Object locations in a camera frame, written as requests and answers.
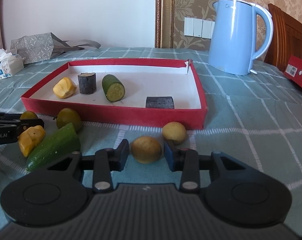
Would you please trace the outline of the small green lime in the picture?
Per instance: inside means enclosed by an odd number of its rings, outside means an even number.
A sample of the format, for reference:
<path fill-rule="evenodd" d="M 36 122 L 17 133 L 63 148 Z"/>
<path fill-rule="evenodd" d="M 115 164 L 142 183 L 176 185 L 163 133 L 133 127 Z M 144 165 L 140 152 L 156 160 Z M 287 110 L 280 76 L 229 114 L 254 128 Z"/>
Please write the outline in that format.
<path fill-rule="evenodd" d="M 36 113 L 32 111 L 25 111 L 24 113 L 21 114 L 19 119 L 20 120 L 38 119 L 38 116 Z"/>

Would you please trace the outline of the yellow jackfruit piece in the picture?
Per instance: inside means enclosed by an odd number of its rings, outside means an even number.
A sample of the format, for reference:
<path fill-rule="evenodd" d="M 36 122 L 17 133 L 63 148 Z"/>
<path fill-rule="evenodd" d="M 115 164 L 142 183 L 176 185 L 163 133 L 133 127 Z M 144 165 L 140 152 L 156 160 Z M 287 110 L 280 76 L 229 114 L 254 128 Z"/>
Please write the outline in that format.
<path fill-rule="evenodd" d="M 75 93 L 75 91 L 76 84 L 69 77 L 63 77 L 53 87 L 54 94 L 60 99 L 69 98 Z"/>
<path fill-rule="evenodd" d="M 32 150 L 44 139 L 46 131 L 40 125 L 25 130 L 18 137 L 19 149 L 24 157 L 28 157 Z"/>

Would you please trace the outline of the long green cucumber piece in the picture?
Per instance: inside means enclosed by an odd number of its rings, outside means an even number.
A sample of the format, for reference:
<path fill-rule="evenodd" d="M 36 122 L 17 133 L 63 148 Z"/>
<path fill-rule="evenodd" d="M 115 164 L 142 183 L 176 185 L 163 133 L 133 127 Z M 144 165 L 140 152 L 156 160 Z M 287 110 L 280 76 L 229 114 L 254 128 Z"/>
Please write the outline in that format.
<path fill-rule="evenodd" d="M 26 160 L 26 170 L 34 171 L 62 156 L 80 151 L 81 143 L 72 123 L 66 124 L 55 133 L 45 137 Z"/>

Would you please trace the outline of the large green lime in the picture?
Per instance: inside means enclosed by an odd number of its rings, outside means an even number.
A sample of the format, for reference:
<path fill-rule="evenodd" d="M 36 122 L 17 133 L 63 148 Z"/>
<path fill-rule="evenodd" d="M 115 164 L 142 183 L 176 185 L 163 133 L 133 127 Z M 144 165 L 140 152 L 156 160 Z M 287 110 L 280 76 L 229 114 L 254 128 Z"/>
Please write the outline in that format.
<path fill-rule="evenodd" d="M 82 129 L 82 120 L 80 115 L 71 108 L 64 108 L 58 113 L 56 126 L 60 129 L 69 123 L 73 124 L 76 132 L 79 132 Z"/>

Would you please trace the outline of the white tissue pack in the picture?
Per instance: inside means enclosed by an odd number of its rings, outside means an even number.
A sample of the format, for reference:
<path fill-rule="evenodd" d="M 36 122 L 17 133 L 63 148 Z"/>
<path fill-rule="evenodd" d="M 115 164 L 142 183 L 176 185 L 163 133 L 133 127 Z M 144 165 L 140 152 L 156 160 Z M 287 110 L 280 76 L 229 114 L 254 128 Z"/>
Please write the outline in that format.
<path fill-rule="evenodd" d="M 14 76 L 23 68 L 23 59 L 16 49 L 0 49 L 0 80 Z"/>

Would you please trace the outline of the lying dark sugarcane piece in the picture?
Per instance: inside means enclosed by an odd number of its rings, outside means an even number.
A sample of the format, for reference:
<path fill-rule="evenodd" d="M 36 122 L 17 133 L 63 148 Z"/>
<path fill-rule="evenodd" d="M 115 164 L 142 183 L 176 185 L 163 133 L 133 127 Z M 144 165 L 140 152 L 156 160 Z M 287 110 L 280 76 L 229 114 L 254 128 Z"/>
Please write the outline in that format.
<path fill-rule="evenodd" d="M 174 100 L 171 96 L 148 96 L 145 102 L 146 108 L 174 109 Z"/>

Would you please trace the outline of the yellow jackfruit piece in tray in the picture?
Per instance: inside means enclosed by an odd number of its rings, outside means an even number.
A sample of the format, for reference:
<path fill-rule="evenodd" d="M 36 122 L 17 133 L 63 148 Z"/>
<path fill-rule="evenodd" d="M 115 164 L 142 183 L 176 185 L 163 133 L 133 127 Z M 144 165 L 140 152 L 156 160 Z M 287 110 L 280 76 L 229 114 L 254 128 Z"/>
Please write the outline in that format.
<path fill-rule="evenodd" d="M 63 77 L 53 87 L 54 94 L 60 99 L 69 98 L 75 93 L 75 91 L 76 84 L 69 77 Z"/>

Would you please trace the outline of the grey patterned gift bag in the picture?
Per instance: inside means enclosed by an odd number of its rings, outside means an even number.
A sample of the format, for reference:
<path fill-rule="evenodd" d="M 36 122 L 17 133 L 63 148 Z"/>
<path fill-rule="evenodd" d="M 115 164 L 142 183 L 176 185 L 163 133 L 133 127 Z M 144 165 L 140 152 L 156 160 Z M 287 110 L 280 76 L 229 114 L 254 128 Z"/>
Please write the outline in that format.
<path fill-rule="evenodd" d="M 30 64 L 50 60 L 69 51 L 84 50 L 86 47 L 99 49 L 101 44 L 92 40 L 64 41 L 53 33 L 44 33 L 11 40 L 10 51 L 20 55 L 23 64 Z"/>

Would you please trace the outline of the green cucumber half in tray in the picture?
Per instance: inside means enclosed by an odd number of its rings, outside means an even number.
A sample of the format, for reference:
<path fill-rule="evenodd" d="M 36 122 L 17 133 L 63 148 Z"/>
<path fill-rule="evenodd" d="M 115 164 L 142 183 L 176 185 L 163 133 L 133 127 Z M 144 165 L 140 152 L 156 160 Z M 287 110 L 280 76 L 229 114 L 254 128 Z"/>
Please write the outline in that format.
<path fill-rule="evenodd" d="M 107 74 L 102 79 L 102 88 L 109 102 L 122 100 L 125 95 L 125 87 L 121 81 L 112 74 Z"/>

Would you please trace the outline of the red shallow cardboard tray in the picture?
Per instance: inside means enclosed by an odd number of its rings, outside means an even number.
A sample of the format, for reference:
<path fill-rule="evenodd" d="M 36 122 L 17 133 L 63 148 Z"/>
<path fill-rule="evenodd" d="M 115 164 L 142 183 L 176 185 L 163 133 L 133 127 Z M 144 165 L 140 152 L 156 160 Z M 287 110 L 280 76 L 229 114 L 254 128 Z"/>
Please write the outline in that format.
<path fill-rule="evenodd" d="M 193 62 L 177 59 L 69 61 L 21 99 L 27 110 L 39 114 L 71 108 L 82 120 L 122 125 L 179 122 L 201 129 L 208 112 Z"/>

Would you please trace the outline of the light blue electric kettle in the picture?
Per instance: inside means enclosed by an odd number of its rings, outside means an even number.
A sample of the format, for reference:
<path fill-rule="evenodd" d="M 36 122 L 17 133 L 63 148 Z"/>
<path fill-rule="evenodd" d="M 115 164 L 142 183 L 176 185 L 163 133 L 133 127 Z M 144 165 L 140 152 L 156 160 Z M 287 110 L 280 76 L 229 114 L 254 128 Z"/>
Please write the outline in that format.
<path fill-rule="evenodd" d="M 216 20 L 208 63 L 229 74 L 248 75 L 254 60 L 271 44 L 274 31 L 271 13 L 258 4 L 243 0 L 218 0 L 213 7 Z M 256 49 L 257 16 L 266 25 L 266 37 L 259 49 Z"/>

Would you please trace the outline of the red cardboard box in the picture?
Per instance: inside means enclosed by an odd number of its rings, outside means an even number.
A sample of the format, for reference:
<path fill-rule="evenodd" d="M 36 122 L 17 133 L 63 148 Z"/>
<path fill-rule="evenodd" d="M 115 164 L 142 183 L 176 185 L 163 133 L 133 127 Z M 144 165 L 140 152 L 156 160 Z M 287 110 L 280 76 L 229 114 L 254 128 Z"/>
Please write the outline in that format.
<path fill-rule="evenodd" d="M 291 55 L 284 75 L 302 88 L 302 59 Z"/>

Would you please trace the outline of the wooden headboard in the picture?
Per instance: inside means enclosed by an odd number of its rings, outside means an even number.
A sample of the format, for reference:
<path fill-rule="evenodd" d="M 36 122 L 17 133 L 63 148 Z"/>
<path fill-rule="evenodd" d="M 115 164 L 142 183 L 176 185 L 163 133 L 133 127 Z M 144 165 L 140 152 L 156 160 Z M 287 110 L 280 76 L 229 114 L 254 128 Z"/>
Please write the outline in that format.
<path fill-rule="evenodd" d="M 268 4 L 268 9 L 274 31 L 264 62 L 284 72 L 291 56 L 302 59 L 302 23 L 272 3 Z"/>

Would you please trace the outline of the white wall switch panel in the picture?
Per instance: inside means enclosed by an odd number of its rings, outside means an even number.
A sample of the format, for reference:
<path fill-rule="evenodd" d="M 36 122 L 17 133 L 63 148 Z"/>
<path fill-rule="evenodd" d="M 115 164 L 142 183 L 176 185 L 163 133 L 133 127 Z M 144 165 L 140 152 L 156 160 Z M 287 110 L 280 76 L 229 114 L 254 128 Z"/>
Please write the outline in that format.
<path fill-rule="evenodd" d="M 199 18 L 184 18 L 184 35 L 198 38 L 211 39 L 214 30 L 214 21 Z"/>

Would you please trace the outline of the gold ornate wall frame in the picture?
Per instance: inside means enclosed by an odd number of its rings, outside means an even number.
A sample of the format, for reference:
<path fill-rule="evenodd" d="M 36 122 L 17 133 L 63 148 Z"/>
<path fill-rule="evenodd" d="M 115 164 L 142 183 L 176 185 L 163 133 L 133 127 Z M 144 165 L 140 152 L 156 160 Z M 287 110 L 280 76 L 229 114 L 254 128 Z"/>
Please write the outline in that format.
<path fill-rule="evenodd" d="M 214 21 L 217 0 L 155 0 L 155 47 L 208 50 L 210 40 L 184 35 L 185 17 Z"/>

